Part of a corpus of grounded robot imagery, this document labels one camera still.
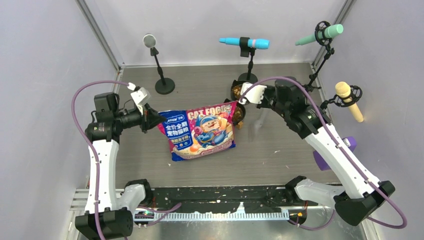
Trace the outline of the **clear plastic scoop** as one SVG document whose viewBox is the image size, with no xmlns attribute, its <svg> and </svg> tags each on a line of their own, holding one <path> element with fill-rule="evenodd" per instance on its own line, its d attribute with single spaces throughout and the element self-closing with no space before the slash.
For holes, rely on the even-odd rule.
<svg viewBox="0 0 424 240">
<path fill-rule="evenodd" d="M 248 129 L 249 141 L 252 142 L 255 139 L 256 135 L 258 134 L 259 130 L 262 128 L 265 122 L 267 114 L 268 114 L 267 110 L 265 108 L 262 108 L 258 119 L 256 119 L 253 123 L 249 125 L 249 129 Z"/>
</svg>

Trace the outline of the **colourful pet food bag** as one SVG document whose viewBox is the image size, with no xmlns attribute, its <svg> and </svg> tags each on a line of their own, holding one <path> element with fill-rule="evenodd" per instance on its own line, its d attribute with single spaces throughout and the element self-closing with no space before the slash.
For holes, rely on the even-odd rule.
<svg viewBox="0 0 424 240">
<path fill-rule="evenodd" d="M 188 110 L 166 110 L 158 129 L 168 139 L 174 162 L 192 160 L 236 147 L 233 115 L 237 102 L 228 101 Z"/>
</svg>

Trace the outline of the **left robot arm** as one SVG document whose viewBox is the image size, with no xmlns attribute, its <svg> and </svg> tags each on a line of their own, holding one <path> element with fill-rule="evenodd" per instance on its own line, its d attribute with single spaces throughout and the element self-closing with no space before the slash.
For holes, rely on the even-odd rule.
<svg viewBox="0 0 424 240">
<path fill-rule="evenodd" d="M 130 94 L 134 107 L 119 109 L 113 92 L 94 97 L 95 110 L 85 132 L 90 154 L 90 181 L 84 214 L 76 216 L 75 227 L 89 240 L 126 238 L 133 231 L 133 213 L 138 205 L 148 207 L 153 193 L 146 179 L 127 183 L 123 194 L 116 191 L 116 159 L 123 130 L 140 127 L 143 133 L 166 120 L 148 104 L 144 88 Z"/>
</svg>

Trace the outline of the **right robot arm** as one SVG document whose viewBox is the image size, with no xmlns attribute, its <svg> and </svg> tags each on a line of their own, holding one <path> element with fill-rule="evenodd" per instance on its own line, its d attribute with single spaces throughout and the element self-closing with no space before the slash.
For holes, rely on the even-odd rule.
<svg viewBox="0 0 424 240">
<path fill-rule="evenodd" d="M 389 203 L 394 185 L 381 181 L 345 145 L 328 116 L 297 81 L 275 77 L 273 85 L 260 80 L 242 89 L 242 99 L 281 116 L 286 125 L 324 159 L 340 181 L 339 186 L 298 176 L 286 184 L 285 198 L 291 205 L 302 201 L 332 208 L 351 226 L 370 219 L 383 203 Z"/>
</svg>

